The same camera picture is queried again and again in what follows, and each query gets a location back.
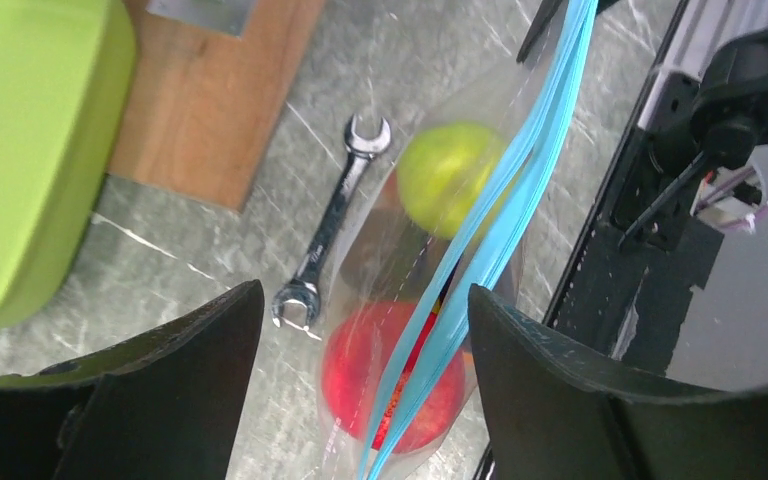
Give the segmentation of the clear zip top bag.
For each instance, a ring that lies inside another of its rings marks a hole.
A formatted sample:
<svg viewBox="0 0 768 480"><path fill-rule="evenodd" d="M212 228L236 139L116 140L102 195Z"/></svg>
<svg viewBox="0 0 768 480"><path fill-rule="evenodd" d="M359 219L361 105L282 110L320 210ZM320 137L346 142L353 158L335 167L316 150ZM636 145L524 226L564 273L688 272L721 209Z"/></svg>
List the clear zip top bag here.
<svg viewBox="0 0 768 480"><path fill-rule="evenodd" d="M519 296L525 232L564 146L594 11L563 7L524 64L503 59L433 109L340 240L319 371L321 478L409 476L473 394L467 296L473 286ZM404 211L396 166L417 134L453 122L491 128L508 146L446 240Z"/></svg>

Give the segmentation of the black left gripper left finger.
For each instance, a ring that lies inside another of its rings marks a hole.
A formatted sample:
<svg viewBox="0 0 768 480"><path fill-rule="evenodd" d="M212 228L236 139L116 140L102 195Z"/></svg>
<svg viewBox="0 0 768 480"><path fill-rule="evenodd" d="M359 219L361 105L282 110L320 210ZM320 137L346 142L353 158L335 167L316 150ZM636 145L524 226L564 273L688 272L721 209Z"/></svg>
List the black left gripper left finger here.
<svg viewBox="0 0 768 480"><path fill-rule="evenodd" d="M222 479L264 314L259 281L33 375L0 376L0 479Z"/></svg>

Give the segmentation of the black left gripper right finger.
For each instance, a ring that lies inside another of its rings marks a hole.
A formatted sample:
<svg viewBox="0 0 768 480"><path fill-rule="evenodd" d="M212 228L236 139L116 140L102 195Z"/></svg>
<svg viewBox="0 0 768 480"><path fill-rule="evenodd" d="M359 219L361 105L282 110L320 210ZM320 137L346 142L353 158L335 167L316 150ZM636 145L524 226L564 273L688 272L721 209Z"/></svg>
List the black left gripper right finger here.
<svg viewBox="0 0 768 480"><path fill-rule="evenodd" d="M468 320L495 479L768 479L768 386L645 372L473 286Z"/></svg>

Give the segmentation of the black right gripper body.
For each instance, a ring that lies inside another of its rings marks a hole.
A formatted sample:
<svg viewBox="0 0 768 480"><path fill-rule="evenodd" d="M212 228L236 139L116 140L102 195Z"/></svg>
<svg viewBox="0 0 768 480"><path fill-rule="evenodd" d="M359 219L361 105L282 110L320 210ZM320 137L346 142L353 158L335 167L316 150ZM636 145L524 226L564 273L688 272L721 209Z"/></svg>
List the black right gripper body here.
<svg viewBox="0 0 768 480"><path fill-rule="evenodd" d="M768 145L768 27L720 47L695 96L672 112L643 141L617 199L621 249L674 248L698 183L721 167L744 166L756 147Z"/></svg>

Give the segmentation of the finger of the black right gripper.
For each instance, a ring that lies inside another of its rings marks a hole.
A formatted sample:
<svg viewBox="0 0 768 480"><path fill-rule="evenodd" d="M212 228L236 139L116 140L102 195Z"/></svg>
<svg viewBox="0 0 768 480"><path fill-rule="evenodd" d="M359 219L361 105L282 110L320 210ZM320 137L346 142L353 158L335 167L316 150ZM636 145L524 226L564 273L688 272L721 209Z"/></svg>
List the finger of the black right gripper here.
<svg viewBox="0 0 768 480"><path fill-rule="evenodd" d="M517 64L524 64L531 53L540 47L541 39L548 35L549 27L557 14L563 7L567 11L572 11L574 7L586 7L590 4L595 6L593 18L598 18L606 10L609 10L618 3L618 0L599 0L599 1L562 1L546 0L542 1L535 13L529 29L522 40L515 61Z"/></svg>

